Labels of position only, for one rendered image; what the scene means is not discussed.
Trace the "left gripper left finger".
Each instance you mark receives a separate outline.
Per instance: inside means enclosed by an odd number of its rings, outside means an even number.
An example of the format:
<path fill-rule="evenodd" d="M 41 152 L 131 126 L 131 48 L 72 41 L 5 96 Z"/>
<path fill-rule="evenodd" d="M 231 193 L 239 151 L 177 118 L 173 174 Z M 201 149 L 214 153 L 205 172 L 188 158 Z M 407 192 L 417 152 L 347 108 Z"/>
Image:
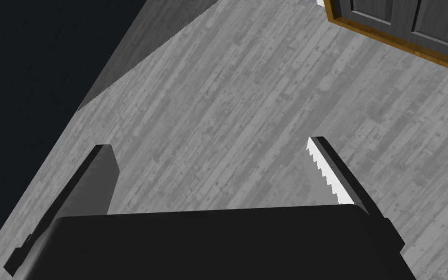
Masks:
<path fill-rule="evenodd" d="M 14 276 L 37 239 L 61 217 L 106 215 L 119 177 L 111 144 L 93 147 L 80 167 L 51 203 L 22 246 L 14 249 L 3 268 Z"/>

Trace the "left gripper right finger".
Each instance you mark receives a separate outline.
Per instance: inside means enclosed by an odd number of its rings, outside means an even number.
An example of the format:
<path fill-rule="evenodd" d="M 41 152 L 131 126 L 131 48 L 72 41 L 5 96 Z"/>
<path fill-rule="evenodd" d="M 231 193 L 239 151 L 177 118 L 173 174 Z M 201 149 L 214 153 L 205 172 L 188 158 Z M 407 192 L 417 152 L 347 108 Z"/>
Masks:
<path fill-rule="evenodd" d="M 355 205 L 373 222 L 383 243 L 401 253 L 405 242 L 393 223 L 385 217 L 366 189 L 356 179 L 326 138 L 308 138 L 304 151 L 304 169 L 311 194 L 320 205 Z"/>

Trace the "grey panelled door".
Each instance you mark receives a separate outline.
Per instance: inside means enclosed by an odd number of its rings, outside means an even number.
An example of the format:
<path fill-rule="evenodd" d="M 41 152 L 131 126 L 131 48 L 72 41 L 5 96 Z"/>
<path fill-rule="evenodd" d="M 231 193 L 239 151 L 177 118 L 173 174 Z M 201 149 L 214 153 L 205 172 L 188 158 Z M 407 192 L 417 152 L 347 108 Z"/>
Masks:
<path fill-rule="evenodd" d="M 323 0 L 328 21 L 448 68 L 448 0 Z"/>

